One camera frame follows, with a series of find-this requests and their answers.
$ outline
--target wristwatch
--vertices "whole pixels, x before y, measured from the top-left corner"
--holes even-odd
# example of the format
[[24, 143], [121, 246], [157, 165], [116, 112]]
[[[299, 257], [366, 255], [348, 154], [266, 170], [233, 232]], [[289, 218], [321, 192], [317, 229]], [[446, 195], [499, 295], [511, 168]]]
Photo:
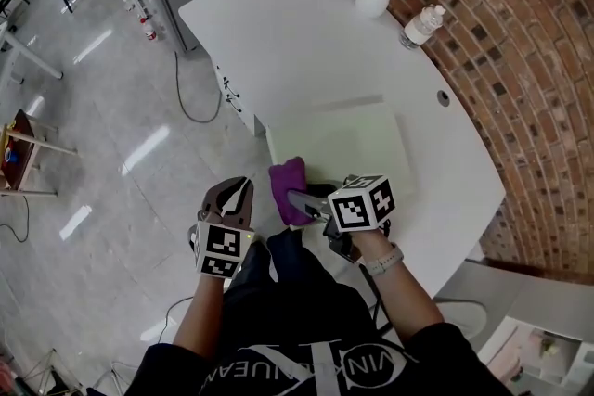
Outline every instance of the wristwatch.
[[405, 255], [402, 253], [394, 243], [390, 243], [394, 249], [385, 256], [376, 261], [366, 262], [365, 267], [368, 269], [369, 275], [380, 275], [385, 273], [390, 267], [398, 262], [401, 262]]

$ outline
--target black shirt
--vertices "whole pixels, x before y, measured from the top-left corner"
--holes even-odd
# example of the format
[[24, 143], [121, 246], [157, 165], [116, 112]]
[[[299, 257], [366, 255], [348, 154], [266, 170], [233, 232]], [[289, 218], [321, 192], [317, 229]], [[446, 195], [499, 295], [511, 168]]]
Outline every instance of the black shirt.
[[239, 286], [225, 295], [215, 363], [180, 347], [150, 347], [126, 396], [510, 395], [450, 324], [404, 349], [379, 338], [351, 287]]

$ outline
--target tiled floor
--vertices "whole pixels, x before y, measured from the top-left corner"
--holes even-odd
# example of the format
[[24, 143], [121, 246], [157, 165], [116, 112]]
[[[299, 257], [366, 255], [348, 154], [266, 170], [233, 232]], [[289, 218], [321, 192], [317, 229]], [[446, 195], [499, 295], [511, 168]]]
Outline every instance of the tiled floor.
[[[161, 330], [169, 305], [192, 294], [198, 276], [186, 232], [210, 186], [245, 174], [256, 183], [252, 224], [275, 216], [270, 157], [225, 107], [208, 125], [183, 116], [173, 50], [148, 41], [122, 0], [77, 0], [72, 15], [60, 13], [61, 0], [31, 2], [16, 35], [64, 79], [20, 59], [26, 81], [0, 92], [0, 123], [36, 105], [35, 116], [60, 128], [48, 139], [81, 157], [43, 151], [28, 185], [56, 188], [59, 198], [29, 199], [25, 244], [0, 230], [3, 338], [23, 367], [55, 347], [91, 384], [112, 360], [138, 364], [155, 340], [141, 341], [143, 332]], [[180, 81], [191, 113], [213, 114], [218, 90], [205, 54], [180, 58]], [[161, 142], [136, 162], [150, 140]], [[88, 216], [69, 234], [77, 212]], [[24, 234], [25, 216], [22, 198], [0, 198], [0, 223]], [[172, 313], [176, 322], [185, 308]]]

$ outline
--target white drawer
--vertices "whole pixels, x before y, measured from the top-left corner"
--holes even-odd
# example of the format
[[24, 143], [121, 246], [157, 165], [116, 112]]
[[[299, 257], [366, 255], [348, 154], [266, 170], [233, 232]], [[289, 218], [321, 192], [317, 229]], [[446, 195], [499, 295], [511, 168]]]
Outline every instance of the white drawer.
[[223, 73], [223, 69], [217, 65], [214, 60], [213, 68], [214, 73], [216, 74], [216, 81], [219, 84], [219, 89], [223, 93], [223, 101], [225, 104], [229, 108], [235, 110], [236, 114], [250, 130], [252, 135], [261, 134], [264, 131], [264, 126], [258, 121], [258, 118], [249, 112], [245, 108], [245, 105], [241, 103], [241, 92], [237, 89], [237, 86], [231, 83], [231, 80]]

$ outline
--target logo on shirt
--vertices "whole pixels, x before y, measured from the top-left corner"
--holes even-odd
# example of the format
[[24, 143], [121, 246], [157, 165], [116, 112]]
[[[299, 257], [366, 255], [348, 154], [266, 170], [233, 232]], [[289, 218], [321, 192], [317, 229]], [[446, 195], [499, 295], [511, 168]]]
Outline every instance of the logo on shirt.
[[239, 349], [237, 356], [249, 355], [250, 359], [219, 366], [206, 377], [204, 386], [214, 384], [218, 388], [228, 379], [237, 384], [238, 378], [246, 378], [241, 385], [252, 383], [263, 396], [313, 394], [313, 389], [316, 394], [341, 396], [355, 388], [375, 390], [389, 386], [407, 365], [400, 352], [382, 343], [364, 343], [344, 351], [343, 345], [337, 340], [297, 348], [253, 345]]

